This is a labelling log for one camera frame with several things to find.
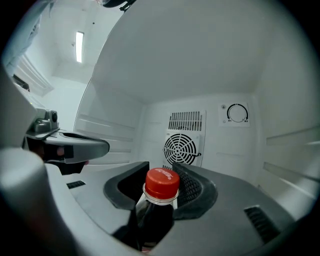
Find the plastic bottle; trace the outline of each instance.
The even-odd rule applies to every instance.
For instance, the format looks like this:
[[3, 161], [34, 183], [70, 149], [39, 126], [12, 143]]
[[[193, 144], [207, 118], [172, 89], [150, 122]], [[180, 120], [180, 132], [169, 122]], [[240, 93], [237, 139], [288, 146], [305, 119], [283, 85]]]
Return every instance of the plastic bottle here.
[[143, 194], [136, 204], [138, 240], [142, 252], [148, 253], [173, 226], [179, 184], [180, 177], [172, 170], [153, 168], [147, 172]]

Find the white plastic panel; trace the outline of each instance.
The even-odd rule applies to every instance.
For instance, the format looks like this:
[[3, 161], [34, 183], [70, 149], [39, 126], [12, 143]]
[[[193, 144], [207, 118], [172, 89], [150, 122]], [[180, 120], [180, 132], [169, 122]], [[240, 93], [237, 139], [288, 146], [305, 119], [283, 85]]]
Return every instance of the white plastic panel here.
[[163, 141], [163, 166], [172, 170], [174, 162], [201, 167], [206, 139], [205, 110], [172, 112]]
[[110, 32], [94, 78], [146, 104], [251, 93], [277, 25], [271, 7], [263, 0], [136, 1]]
[[143, 105], [107, 85], [90, 82], [80, 103], [74, 130], [106, 140], [107, 155], [93, 159], [86, 171], [101, 171], [132, 162]]
[[250, 127], [248, 103], [223, 103], [218, 107], [219, 126], [224, 127]]

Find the fluorescent light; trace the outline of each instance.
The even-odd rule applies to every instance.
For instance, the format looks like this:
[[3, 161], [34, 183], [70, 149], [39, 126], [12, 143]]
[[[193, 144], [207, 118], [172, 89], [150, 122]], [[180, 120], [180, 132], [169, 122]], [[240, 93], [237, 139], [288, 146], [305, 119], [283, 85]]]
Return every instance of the fluorescent light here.
[[84, 41], [84, 35], [83, 32], [77, 32], [75, 34], [75, 59], [77, 62], [82, 62], [82, 45]]

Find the fan grille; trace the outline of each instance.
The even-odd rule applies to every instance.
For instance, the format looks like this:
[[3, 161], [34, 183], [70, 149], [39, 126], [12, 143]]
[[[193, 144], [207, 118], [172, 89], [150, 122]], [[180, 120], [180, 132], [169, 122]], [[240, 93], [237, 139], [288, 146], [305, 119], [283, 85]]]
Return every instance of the fan grille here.
[[189, 136], [177, 133], [165, 142], [164, 155], [171, 165], [173, 163], [191, 165], [197, 155], [196, 145]]

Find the red bottle cap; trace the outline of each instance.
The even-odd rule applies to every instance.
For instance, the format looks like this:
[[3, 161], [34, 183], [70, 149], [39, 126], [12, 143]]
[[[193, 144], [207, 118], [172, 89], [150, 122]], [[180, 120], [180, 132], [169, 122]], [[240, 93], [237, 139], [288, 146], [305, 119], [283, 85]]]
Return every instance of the red bottle cap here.
[[173, 170], [153, 168], [145, 178], [145, 191], [157, 199], [170, 199], [175, 197], [180, 184], [179, 175]]

